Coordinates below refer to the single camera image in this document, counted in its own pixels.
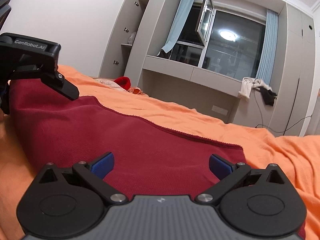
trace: circular cover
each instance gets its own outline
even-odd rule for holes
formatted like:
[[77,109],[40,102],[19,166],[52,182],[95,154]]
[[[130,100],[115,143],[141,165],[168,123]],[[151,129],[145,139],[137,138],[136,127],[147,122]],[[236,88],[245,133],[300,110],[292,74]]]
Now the circular cover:
[[94,192],[77,186],[43,184],[22,198],[17,217],[22,228],[42,239],[63,239],[88,231],[102,216],[104,206]]
[[241,187],[221,200],[219,210],[234,228],[253,236],[277,237],[298,231],[305,207],[298,194],[277,183]]

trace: built-in desk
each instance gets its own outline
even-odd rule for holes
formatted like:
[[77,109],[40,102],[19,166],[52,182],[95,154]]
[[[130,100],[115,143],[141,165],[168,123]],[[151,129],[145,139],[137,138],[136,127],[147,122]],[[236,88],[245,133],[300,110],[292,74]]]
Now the built-in desk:
[[146,56],[143,69],[181,78],[237,97],[241,81],[178,61]]
[[226,123],[268,125],[273,113],[273,107],[264,105],[257,90],[251,91],[249,101],[240,100],[239,80],[155,56],[146,56],[139,86],[151,97],[195,108]]

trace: window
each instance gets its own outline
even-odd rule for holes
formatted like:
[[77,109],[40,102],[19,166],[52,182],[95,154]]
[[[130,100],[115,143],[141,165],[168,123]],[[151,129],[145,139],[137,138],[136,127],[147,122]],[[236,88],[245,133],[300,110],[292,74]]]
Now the window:
[[238,80],[255,77],[265,29],[254,20],[214,10],[212,0],[194,2],[170,59]]
[[258,71],[265,25],[217,11],[202,68],[242,80]]
[[198,66],[201,53],[202,48],[188,46],[188,44],[181,42],[181,44],[176,43],[176,45],[173,47],[171,59],[193,66]]

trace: glass pane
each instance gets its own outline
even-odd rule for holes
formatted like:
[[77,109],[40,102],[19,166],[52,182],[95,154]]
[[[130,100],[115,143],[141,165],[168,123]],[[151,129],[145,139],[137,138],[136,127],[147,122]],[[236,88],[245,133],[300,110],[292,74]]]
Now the glass pane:
[[202,49],[187,45],[176,44],[173,47],[171,60],[183,62],[193,66],[198,66]]
[[209,25],[210,25],[210,18],[211,18],[211,14],[212,14],[212,10],[213,10],[213,6],[212,6],[212,2],[211,0],[208,0],[208,3],[205,7],[205,13],[203,16],[203,20],[200,26],[200,32],[203,35],[203,38],[205,39],[208,29],[209,29]]
[[196,32],[196,25],[201,10],[201,4],[194,3],[189,12],[186,23],[180,33],[178,41],[189,42],[192,44],[202,45],[199,36]]
[[255,77],[265,29],[263,24],[217,11],[202,68],[238,80]]

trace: white wall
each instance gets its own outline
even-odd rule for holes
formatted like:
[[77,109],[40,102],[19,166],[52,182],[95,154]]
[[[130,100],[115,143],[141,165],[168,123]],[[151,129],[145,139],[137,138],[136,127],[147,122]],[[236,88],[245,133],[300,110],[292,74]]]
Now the white wall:
[[11,0],[1,32],[61,44],[59,64],[98,76],[116,17],[124,0]]
[[[320,88],[320,7],[313,14],[313,21],[315,22],[315,33],[316,33],[316,63],[315,63],[315,73],[313,76],[313,85],[311,90],[311,96],[309,101],[309,106],[307,110],[307,115],[310,116],[313,113],[313,109],[316,104],[318,91]],[[310,118],[307,118],[302,126],[300,136],[303,136],[309,125]]]

